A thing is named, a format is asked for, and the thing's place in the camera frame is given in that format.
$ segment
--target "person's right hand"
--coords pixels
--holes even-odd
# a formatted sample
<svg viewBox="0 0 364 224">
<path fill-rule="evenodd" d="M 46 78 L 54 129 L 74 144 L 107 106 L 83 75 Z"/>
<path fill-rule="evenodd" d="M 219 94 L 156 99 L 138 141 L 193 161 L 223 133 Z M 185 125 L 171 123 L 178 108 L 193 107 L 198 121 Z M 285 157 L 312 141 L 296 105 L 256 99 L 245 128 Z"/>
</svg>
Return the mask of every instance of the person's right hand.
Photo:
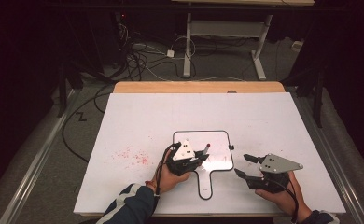
<svg viewBox="0 0 364 224">
<path fill-rule="evenodd" d="M 296 198 L 298 199 L 299 203 L 297 221 L 303 222 L 306 218 L 308 218 L 308 216 L 311 215 L 312 211 L 304 202 L 303 195 L 301 192 L 301 186 L 299 185 L 298 180 L 295 177 L 295 174 L 292 171 L 289 171 L 288 174 L 290 183 L 287 185 L 287 188 L 292 192 L 295 191 Z M 287 213 L 288 215 L 290 216 L 293 215 L 293 212 L 295 211 L 295 202 L 286 191 L 272 194 L 264 189 L 256 189 L 255 193 L 258 194 L 258 196 L 262 197 L 263 199 L 275 203 L 283 212 Z"/>
<path fill-rule="evenodd" d="M 170 155 L 171 150 L 168 149 L 166 155 L 165 155 L 165 161 L 167 161 L 168 156 Z M 177 184 L 186 181 L 191 172 L 187 172 L 182 174 L 181 176 L 177 176 L 174 175 L 173 173 L 171 173 L 171 171 L 168 169 L 168 166 L 163 163 L 161 164 L 161 162 L 159 162 L 159 166 L 158 168 L 162 168 L 161 171 L 161 181 L 160 181 L 160 190 L 161 193 L 167 192 L 171 189 L 173 189 Z M 154 174 L 153 178 L 152 178 L 152 182 L 153 183 L 157 183 L 157 177 L 156 177 L 156 173 Z"/>
</svg>

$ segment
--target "white board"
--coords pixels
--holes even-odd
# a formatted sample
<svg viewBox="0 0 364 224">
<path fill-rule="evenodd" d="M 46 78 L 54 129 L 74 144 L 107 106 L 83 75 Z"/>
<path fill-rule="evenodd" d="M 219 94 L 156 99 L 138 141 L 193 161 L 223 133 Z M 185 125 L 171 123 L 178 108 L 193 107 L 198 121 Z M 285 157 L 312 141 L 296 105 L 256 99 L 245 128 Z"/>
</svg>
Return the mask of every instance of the white board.
<svg viewBox="0 0 364 224">
<path fill-rule="evenodd" d="M 344 213 L 329 174 L 289 93 L 115 93 L 111 94 L 77 197 L 75 213 L 102 214 L 131 183 L 150 180 L 162 152 L 181 130 L 224 130 L 234 167 L 259 175 L 244 160 L 272 153 L 304 165 L 296 171 L 312 209 Z M 203 200 L 195 174 L 162 194 L 155 215 L 276 215 L 281 211 L 233 170 L 214 172 L 213 195 Z"/>
</svg>

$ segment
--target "hand-held gripper device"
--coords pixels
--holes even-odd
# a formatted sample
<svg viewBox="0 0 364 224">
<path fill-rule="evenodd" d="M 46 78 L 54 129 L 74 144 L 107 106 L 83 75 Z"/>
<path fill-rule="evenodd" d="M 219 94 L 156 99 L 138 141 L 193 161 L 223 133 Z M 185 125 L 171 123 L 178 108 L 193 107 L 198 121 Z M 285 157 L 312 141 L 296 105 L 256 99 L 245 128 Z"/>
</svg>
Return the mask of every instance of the hand-held gripper device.
<svg viewBox="0 0 364 224">
<path fill-rule="evenodd" d="M 185 140 L 183 144 L 175 143 L 175 149 L 172 149 L 170 155 L 165 162 L 171 173 L 181 176 L 186 172 L 192 172 L 202 165 L 209 154 L 207 154 L 209 144 L 204 150 L 194 151 L 190 146 L 189 140 Z"/>
<path fill-rule="evenodd" d="M 263 177 L 249 176 L 246 173 L 234 169 L 235 173 L 246 181 L 250 189 L 264 189 L 270 193 L 278 193 L 283 191 L 289 183 L 288 171 L 300 170 L 303 166 L 294 161 L 284 159 L 282 157 L 269 154 L 265 157 L 254 157 L 244 154 L 247 161 L 260 163 L 260 171 Z"/>
</svg>

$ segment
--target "wrist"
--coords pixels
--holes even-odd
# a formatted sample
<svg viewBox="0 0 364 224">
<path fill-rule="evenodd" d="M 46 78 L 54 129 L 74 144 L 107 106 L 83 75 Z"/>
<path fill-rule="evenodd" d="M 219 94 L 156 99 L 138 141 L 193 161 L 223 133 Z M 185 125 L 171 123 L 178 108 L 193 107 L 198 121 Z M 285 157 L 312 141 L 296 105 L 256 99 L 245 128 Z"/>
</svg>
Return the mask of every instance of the wrist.
<svg viewBox="0 0 364 224">
<path fill-rule="evenodd" d="M 297 222 L 302 223 L 306 218 L 308 218 L 313 211 L 304 203 L 299 204 L 298 218 Z"/>
<path fill-rule="evenodd" d="M 153 190 L 153 193 L 156 194 L 156 182 L 154 181 L 145 181 L 145 186 Z"/>
</svg>

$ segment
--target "striped sleeve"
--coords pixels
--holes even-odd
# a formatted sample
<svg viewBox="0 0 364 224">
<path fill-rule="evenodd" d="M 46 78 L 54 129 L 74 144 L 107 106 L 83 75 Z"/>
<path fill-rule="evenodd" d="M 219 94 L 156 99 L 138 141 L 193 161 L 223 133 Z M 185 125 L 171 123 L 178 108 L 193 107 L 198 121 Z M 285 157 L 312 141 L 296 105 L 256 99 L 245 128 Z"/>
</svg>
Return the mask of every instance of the striped sleeve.
<svg viewBox="0 0 364 224">
<path fill-rule="evenodd" d="M 152 189 L 131 184 L 109 205 L 97 224 L 143 224 L 152 215 L 153 203 Z"/>
<path fill-rule="evenodd" d="M 314 210 L 301 224 L 339 224 L 340 220 L 326 211 Z"/>
</svg>

